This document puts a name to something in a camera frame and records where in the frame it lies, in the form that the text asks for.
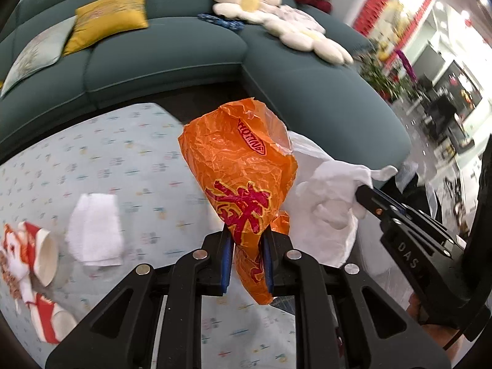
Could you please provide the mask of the person's hand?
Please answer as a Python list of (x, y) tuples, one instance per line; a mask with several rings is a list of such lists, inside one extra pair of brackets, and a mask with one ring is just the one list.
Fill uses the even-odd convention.
[[(407, 313), (417, 322), (419, 319), (419, 313), (421, 308), (421, 301), (418, 296), (413, 292), (409, 298), (409, 306), (407, 307)], [(442, 347), (444, 348), (450, 342), (452, 344), (446, 349), (446, 355), (451, 362), (455, 359), (459, 352), (459, 349), (463, 345), (464, 338), (458, 337), (458, 331), (448, 327), (441, 327), (435, 324), (424, 324), (422, 328)]]

